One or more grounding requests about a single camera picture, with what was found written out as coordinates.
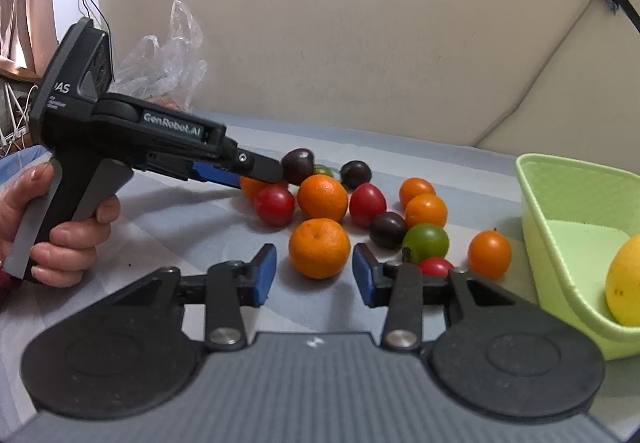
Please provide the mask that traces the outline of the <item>person's left hand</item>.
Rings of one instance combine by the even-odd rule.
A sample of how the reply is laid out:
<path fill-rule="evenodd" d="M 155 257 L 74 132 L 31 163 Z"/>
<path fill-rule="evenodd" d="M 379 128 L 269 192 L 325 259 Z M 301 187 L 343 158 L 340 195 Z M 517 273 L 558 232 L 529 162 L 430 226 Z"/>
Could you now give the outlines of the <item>person's left hand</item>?
<path fill-rule="evenodd" d="M 44 163 L 29 167 L 1 195 L 1 260 L 9 255 L 26 206 L 46 194 L 54 176 L 53 166 Z M 120 214 L 119 199 L 103 200 L 94 215 L 84 221 L 59 224 L 49 241 L 35 244 L 30 251 L 34 260 L 32 277 L 56 288 L 78 284 L 85 270 L 96 262 L 96 248 L 111 236 L 112 223 Z"/>

